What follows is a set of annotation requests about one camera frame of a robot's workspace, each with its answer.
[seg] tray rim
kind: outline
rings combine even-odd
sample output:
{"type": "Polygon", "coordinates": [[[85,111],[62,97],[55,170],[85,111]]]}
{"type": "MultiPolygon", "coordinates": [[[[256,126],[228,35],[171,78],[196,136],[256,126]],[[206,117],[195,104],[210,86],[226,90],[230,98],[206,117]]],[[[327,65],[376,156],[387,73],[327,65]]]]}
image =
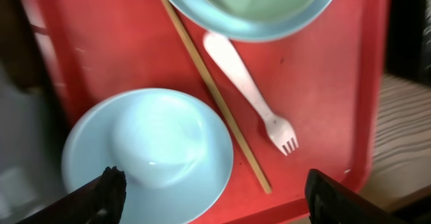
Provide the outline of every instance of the tray rim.
{"type": "MultiPolygon", "coordinates": [[[[77,58],[74,55],[71,44],[64,28],[61,10],[55,0],[37,0],[38,8],[44,18],[48,35],[55,45],[57,62],[61,62],[57,76],[65,85],[56,92],[60,96],[86,99],[74,102],[63,100],[67,117],[71,125],[91,108],[95,101],[90,96],[84,85],[84,76],[80,73],[77,58]]],[[[390,0],[364,0],[362,15],[362,40],[360,55],[360,71],[357,91],[356,106],[356,130],[355,149],[351,171],[341,183],[348,188],[359,191],[365,185],[372,167],[372,152],[374,147],[374,126],[378,110],[378,93],[380,79],[383,73],[385,59],[387,22],[389,19],[390,0]]],[[[308,206],[305,199],[295,200],[264,211],[242,217],[228,222],[229,224],[242,223],[280,223],[282,221],[294,221],[308,215],[308,206]]]]}

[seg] light blue plate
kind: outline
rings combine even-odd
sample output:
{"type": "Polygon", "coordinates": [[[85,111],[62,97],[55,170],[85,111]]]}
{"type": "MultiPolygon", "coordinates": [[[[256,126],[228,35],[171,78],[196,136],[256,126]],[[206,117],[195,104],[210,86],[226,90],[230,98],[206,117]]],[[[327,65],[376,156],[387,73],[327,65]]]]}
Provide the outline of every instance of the light blue plate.
{"type": "Polygon", "coordinates": [[[146,98],[163,98],[163,104],[170,107],[180,102],[198,112],[205,155],[181,181],[164,188],[145,187],[125,171],[127,197],[121,223],[188,223],[202,215],[222,194],[232,172],[233,148],[222,119],[202,101],[178,91],[129,91],[89,110],[73,127],[63,150],[66,188],[72,192],[97,178],[107,166],[118,165],[110,147],[112,128],[130,105],[146,98]]]}
{"type": "Polygon", "coordinates": [[[235,40],[252,42],[275,40],[297,32],[311,23],[331,1],[314,0],[295,16],[275,22],[256,22],[234,17],[206,0],[170,0],[188,18],[205,29],[235,40]]]}

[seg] red tray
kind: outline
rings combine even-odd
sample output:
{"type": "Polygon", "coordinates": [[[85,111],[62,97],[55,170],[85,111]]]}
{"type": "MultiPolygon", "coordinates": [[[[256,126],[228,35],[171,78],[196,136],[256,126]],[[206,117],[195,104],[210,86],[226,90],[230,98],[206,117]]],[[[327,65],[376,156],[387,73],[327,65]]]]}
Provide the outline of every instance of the red tray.
{"type": "MultiPolygon", "coordinates": [[[[218,110],[159,0],[23,0],[72,123],[121,93],[165,87],[218,110]]],[[[296,130],[285,157],[263,122],[204,51],[204,29],[185,17],[195,44],[273,188],[260,187],[239,147],[229,184],[194,223],[278,223],[303,217],[304,185],[317,168],[355,191],[370,171],[389,0],[333,0],[282,40],[235,42],[273,110],[296,130]]]]}

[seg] wooden chopstick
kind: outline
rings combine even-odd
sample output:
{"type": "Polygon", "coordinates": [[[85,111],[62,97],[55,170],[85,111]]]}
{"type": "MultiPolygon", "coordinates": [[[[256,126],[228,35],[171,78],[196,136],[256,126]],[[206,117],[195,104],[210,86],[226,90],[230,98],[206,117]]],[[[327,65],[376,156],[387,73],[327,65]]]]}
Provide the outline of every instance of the wooden chopstick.
{"type": "Polygon", "coordinates": [[[213,78],[209,74],[209,71],[205,66],[205,63],[203,62],[201,56],[197,52],[197,49],[193,44],[193,41],[190,39],[189,34],[187,33],[185,27],[183,26],[183,23],[180,21],[180,18],[178,18],[170,2],[168,0],[161,0],[161,1],[165,10],[168,12],[170,19],[172,20],[172,23],[174,24],[176,31],[180,35],[181,40],[183,41],[191,58],[193,59],[193,62],[195,63],[195,66],[199,74],[202,76],[202,79],[207,85],[209,91],[211,92],[211,95],[213,96],[213,99],[215,100],[218,108],[220,109],[224,118],[226,119],[226,122],[228,123],[230,130],[232,131],[236,140],[238,141],[238,144],[240,145],[242,152],[244,153],[245,157],[250,163],[251,168],[255,172],[257,179],[261,183],[263,190],[265,191],[265,193],[271,194],[272,192],[271,186],[269,185],[265,175],[263,174],[261,167],[257,163],[257,160],[253,155],[253,152],[250,150],[250,147],[245,141],[245,138],[242,135],[241,130],[239,129],[234,117],[232,116],[232,113],[230,113],[228,105],[226,105],[220,91],[217,88],[216,83],[214,82],[213,78]]]}

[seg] fork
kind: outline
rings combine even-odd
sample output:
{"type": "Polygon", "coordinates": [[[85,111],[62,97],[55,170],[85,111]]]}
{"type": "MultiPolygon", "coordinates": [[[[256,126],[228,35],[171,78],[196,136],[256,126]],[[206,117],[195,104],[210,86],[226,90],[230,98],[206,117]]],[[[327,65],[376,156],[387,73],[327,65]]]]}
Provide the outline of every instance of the fork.
{"type": "Polygon", "coordinates": [[[213,32],[207,32],[203,36],[203,45],[216,65],[262,118],[267,134],[274,145],[284,155],[299,148],[292,125],[288,120],[272,112],[229,39],[213,32]]]}

